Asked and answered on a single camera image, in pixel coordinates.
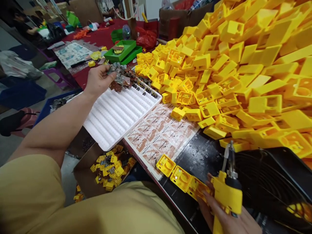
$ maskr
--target purple plastic stool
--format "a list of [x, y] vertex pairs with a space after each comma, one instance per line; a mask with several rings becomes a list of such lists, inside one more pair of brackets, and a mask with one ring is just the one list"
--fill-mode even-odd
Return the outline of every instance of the purple plastic stool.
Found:
[[49, 57], [49, 56], [44, 52], [45, 49], [39, 49], [39, 48], [37, 48], [37, 49], [38, 49], [39, 52], [46, 58], [46, 60], [47, 60], [48, 62], [53, 62], [53, 61], [55, 61], [55, 60], [58, 59], [56, 55], [52, 55], [52, 57]]
[[[70, 86], [72, 88], [76, 88], [77, 87], [77, 83], [75, 82], [75, 80], [73, 79], [71, 74], [64, 75], [60, 70], [58, 70], [56, 68], [49, 68], [49, 69], [43, 70], [43, 73], [47, 77], [49, 77], [60, 89], [62, 89], [62, 87], [66, 87], [66, 86]], [[55, 81], [50, 76], [50, 74], [52, 74], [52, 73], [55, 73], [55, 74], [57, 74], [59, 76], [58, 81]]]

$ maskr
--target white bag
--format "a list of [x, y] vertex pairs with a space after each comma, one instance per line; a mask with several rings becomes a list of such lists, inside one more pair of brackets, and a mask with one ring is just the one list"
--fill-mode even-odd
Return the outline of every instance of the white bag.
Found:
[[7, 76], [34, 79], [43, 75], [43, 72], [36, 69], [31, 61], [22, 60], [13, 51], [7, 50], [0, 52], [0, 64]]

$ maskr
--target red plastic bag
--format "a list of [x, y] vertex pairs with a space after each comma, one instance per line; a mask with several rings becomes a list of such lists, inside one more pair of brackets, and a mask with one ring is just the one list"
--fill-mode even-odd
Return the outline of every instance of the red plastic bag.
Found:
[[189, 10], [193, 5], [194, 0], [184, 0], [175, 6], [176, 10]]
[[136, 27], [139, 34], [136, 43], [138, 46], [142, 46], [145, 49], [152, 49], [156, 46], [157, 35], [155, 32], [150, 30], [144, 30], [141, 27]]

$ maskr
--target screwdriver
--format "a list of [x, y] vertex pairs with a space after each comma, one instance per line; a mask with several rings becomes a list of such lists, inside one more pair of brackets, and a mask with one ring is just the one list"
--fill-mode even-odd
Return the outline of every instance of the screwdriver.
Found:
[[[241, 214], [243, 193], [238, 174], [235, 171], [235, 150], [231, 141], [225, 150], [222, 170], [218, 177], [213, 177], [211, 183], [214, 185], [214, 198], [221, 204], [222, 209], [233, 217], [238, 218]], [[217, 216], [214, 217], [213, 234], [223, 234], [222, 225]]]

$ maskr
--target person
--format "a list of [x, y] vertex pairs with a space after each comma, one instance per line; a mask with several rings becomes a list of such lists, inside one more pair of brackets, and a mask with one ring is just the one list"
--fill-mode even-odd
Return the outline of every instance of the person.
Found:
[[37, 27], [31, 28], [25, 23], [24, 14], [13, 8], [10, 9], [9, 12], [13, 18], [14, 27], [25, 39], [27, 39], [30, 42], [34, 42], [40, 38], [38, 35], [38, 28]]
[[[90, 69], [84, 92], [38, 123], [0, 168], [3, 233], [184, 233], [168, 206], [141, 181], [123, 183], [111, 193], [63, 207], [64, 153], [96, 99], [115, 79], [116, 73], [107, 75], [109, 67]], [[261, 233], [245, 210], [234, 219], [212, 196], [205, 196], [225, 234]], [[210, 210], [198, 199], [212, 229]]]

